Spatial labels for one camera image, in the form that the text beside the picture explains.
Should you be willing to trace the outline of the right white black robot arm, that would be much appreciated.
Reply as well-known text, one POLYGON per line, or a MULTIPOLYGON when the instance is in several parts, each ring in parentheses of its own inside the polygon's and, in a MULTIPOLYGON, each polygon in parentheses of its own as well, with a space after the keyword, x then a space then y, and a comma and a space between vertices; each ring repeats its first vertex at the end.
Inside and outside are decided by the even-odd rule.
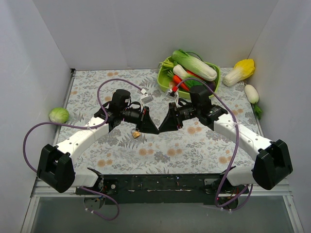
POLYGON ((220 188, 226 193, 233 192, 239 185, 247 184, 258 184, 271 190, 292 173, 293 166, 284 141, 264 138, 234 122, 226 109, 211 103, 209 94, 210 91, 202 85, 191 87, 191 102, 181 107, 175 102, 170 103, 159 132, 177 131, 183 127, 183 121, 196 117, 201 124, 242 148, 255 163, 247 167, 230 167, 225 178, 220 180, 220 188))

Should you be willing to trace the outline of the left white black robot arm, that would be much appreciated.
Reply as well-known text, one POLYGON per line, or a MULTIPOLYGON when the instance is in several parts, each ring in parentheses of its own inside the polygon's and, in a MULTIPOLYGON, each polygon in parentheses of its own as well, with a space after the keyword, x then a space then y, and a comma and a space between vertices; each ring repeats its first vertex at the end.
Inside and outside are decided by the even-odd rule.
POLYGON ((78 157, 100 137, 110 133, 121 122, 135 125, 140 133, 158 134, 156 125, 151 120, 147 103, 151 94, 143 94, 137 102, 138 108, 131 107, 130 92, 118 89, 112 100, 94 114, 87 125, 80 131, 56 146, 47 144, 41 151, 37 176, 59 193, 73 186, 86 186, 92 194, 103 190, 103 175, 92 169, 74 169, 78 157))

